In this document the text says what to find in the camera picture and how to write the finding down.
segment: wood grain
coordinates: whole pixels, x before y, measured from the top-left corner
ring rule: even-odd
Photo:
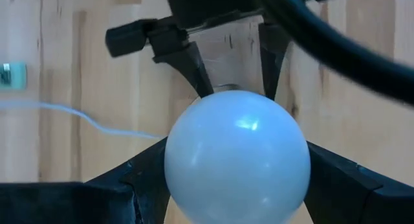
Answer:
[[[309,7],[377,53],[414,65],[414,0],[331,0]],[[112,59],[105,31],[138,18],[170,15],[166,0],[0,0],[0,59],[28,65],[28,89],[0,100],[66,104],[103,125],[167,135],[196,97],[151,48]],[[191,36],[214,85],[263,92],[260,17]],[[292,43],[276,102],[310,141],[409,185],[412,108],[361,88]],[[155,141],[103,135],[84,120],[48,110],[0,111],[0,181],[86,181]],[[188,223],[171,201],[167,224]],[[292,223],[312,223],[306,208]]]

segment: wire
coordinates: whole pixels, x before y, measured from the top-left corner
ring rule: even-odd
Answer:
[[[357,83],[414,106],[414,69],[393,63],[345,38],[302,0],[257,0],[310,55]]]
[[[130,130],[122,130],[122,129],[114,129],[114,128],[107,128],[91,117],[86,115],[82,111],[78,111],[71,107],[67,107],[60,104],[50,104],[46,102],[37,102],[37,101],[29,101],[29,100],[8,100],[8,101],[0,101],[0,110],[12,109],[12,108],[19,108],[19,109],[37,109],[37,108],[44,108],[44,109],[51,109],[57,111],[64,111],[73,115],[77,115],[79,117],[84,118],[87,122],[89,122],[92,126],[96,129],[100,130],[102,133],[109,134],[109,135],[123,135],[123,136],[133,136],[133,137],[142,137],[146,139],[161,139],[163,136],[160,135],[153,135],[150,133],[146,133],[143,131],[130,131]]]

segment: light wood panel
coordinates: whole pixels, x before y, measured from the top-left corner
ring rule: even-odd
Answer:
[[[356,41],[414,65],[414,0],[332,0],[315,13]],[[166,0],[0,0],[0,59],[28,65],[28,89],[0,99],[67,104],[104,125],[167,135],[196,97],[145,48],[112,59],[105,31],[143,17],[170,14]],[[257,23],[230,23],[192,36],[214,85],[263,92]],[[414,185],[411,108],[384,100],[334,74],[292,44],[276,102],[306,137],[336,153]],[[84,120],[55,111],[0,111],[0,181],[88,180],[154,143],[103,135]],[[166,223],[187,223],[171,202]],[[292,223],[311,223],[301,208]]]

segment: green object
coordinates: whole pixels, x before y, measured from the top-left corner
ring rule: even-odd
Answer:
[[[27,86],[25,63],[0,64],[0,91],[24,90]]]

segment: white ball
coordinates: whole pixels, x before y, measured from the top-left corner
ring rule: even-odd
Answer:
[[[196,224],[284,223],[303,202],[307,143],[275,102],[225,91],[190,106],[167,141],[171,196]]]

